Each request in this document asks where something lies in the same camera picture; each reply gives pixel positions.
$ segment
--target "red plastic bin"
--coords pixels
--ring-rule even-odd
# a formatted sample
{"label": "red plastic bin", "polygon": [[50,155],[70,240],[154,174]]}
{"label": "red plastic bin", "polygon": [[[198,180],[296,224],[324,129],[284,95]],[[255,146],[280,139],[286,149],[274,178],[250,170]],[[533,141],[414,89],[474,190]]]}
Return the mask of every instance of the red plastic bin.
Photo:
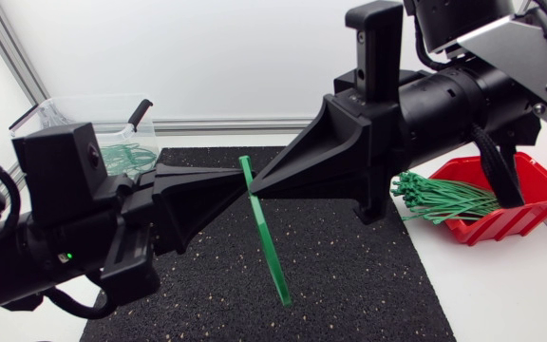
{"label": "red plastic bin", "polygon": [[[513,234],[526,236],[547,219],[547,170],[522,152],[516,154],[516,164],[526,204],[496,210],[478,221],[446,220],[446,225],[459,242],[473,246],[478,241],[491,238],[499,241]],[[481,157],[451,160],[430,178],[464,181],[491,190],[482,173]]]}

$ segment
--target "clear plastic container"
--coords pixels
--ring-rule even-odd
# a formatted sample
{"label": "clear plastic container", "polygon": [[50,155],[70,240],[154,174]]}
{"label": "clear plastic container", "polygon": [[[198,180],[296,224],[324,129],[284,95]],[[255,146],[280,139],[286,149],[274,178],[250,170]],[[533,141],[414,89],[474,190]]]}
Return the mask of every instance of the clear plastic container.
{"label": "clear plastic container", "polygon": [[148,110],[136,126],[129,122],[140,117],[133,113],[144,99],[140,94],[51,98],[19,118],[9,133],[24,137],[56,125],[92,123],[109,175],[132,178],[153,168],[160,152]]}

